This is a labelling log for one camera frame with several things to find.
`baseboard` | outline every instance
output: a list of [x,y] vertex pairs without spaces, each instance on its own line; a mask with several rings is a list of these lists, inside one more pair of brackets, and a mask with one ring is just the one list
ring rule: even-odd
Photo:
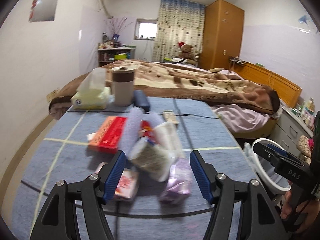
[[2,177],[2,180],[0,182],[0,210],[2,208],[3,200],[5,193],[7,191],[8,185],[10,183],[10,180],[17,169],[17,166],[19,165],[20,161],[30,148],[30,146],[33,144],[33,142],[38,138],[40,133],[48,126],[48,124],[53,120],[53,118],[48,115],[46,116],[35,128],[34,130],[29,134],[29,136],[24,140],[24,142],[21,144],[20,148],[17,150],[15,155],[13,156],[12,160],[10,161],[7,169],[4,172],[4,175]]

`small window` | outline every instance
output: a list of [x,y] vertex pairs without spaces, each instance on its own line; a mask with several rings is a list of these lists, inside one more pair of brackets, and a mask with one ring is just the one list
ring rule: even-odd
[[157,20],[137,19],[134,39],[154,41],[157,35],[157,28]]

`curtain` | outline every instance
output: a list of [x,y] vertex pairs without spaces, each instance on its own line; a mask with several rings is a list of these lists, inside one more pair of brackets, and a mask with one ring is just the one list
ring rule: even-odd
[[204,8],[203,4],[186,0],[161,0],[154,61],[162,62],[164,57],[177,56],[180,41],[192,45],[194,54],[201,52]]

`teddy bear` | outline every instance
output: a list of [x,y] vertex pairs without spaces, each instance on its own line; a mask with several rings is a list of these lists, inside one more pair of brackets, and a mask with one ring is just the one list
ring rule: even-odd
[[178,43],[181,51],[179,52],[177,58],[187,59],[187,63],[196,65],[196,61],[194,60],[193,52],[191,51],[193,46],[185,44],[183,41]]

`yellow stripe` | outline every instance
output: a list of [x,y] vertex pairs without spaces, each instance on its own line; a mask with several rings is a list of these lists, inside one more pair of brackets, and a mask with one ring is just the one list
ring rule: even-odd
[[[208,151],[208,150],[231,150],[231,149],[241,149],[239,146],[235,147],[207,147],[207,148],[198,148],[195,150],[198,151]],[[184,151],[192,151],[192,149],[183,149]]]
[[53,142],[62,142],[66,144],[74,144],[74,145],[83,145],[88,146],[89,143],[84,142],[76,142],[76,141],[69,141],[69,140],[63,140],[63,139],[56,139],[56,138],[44,138],[45,141],[53,141]]
[[51,174],[51,171],[53,170],[54,166],[56,165],[57,163],[57,160],[59,158],[59,155],[60,153],[62,152],[64,146],[66,145],[66,142],[68,141],[68,139],[70,138],[70,136],[72,135],[72,133],[74,132],[74,130],[76,129],[76,127],[79,125],[79,123],[82,121],[83,117],[85,116],[85,114],[87,113],[88,111],[86,111],[81,117],[80,119],[78,120],[78,122],[76,123],[76,125],[71,129],[70,133],[68,134],[67,138],[65,140],[61,140],[62,141],[62,145],[60,147],[60,149],[58,150],[53,162],[51,163],[51,166],[49,168],[49,171],[47,172],[47,176],[45,177],[45,180],[44,180],[44,183],[41,187],[41,191],[40,191],[40,194],[38,196],[38,201],[37,201],[37,205],[36,205],[36,209],[35,209],[35,212],[34,212],[34,215],[33,215],[33,221],[32,221],[32,226],[31,226],[31,230],[30,230],[30,236],[31,236],[31,233],[32,233],[32,230],[33,230],[33,227],[36,223],[36,220],[37,220],[37,217],[38,217],[38,211],[39,211],[39,208],[40,208],[40,203],[41,203],[41,199],[42,199],[42,195],[44,193],[44,190],[45,190],[45,187],[47,186],[47,183],[48,183],[48,180],[49,180],[49,177],[50,177],[50,174]]

